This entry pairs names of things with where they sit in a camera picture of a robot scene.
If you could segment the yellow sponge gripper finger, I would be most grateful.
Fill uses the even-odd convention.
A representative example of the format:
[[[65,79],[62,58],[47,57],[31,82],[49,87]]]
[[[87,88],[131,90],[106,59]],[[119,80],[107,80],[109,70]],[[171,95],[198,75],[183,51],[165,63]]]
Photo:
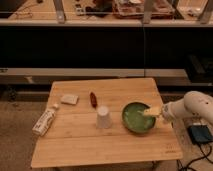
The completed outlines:
[[[151,107],[151,108],[145,109],[144,114],[146,116],[158,117],[161,115],[161,108],[160,107]]]

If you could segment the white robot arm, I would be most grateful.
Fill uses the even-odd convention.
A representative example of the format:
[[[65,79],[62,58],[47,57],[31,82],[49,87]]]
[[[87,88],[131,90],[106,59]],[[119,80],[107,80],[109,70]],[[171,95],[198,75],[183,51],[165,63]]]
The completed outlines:
[[[199,91],[189,91],[180,100],[145,109],[144,115],[161,116],[166,122],[183,118],[203,118],[213,125],[213,97]]]

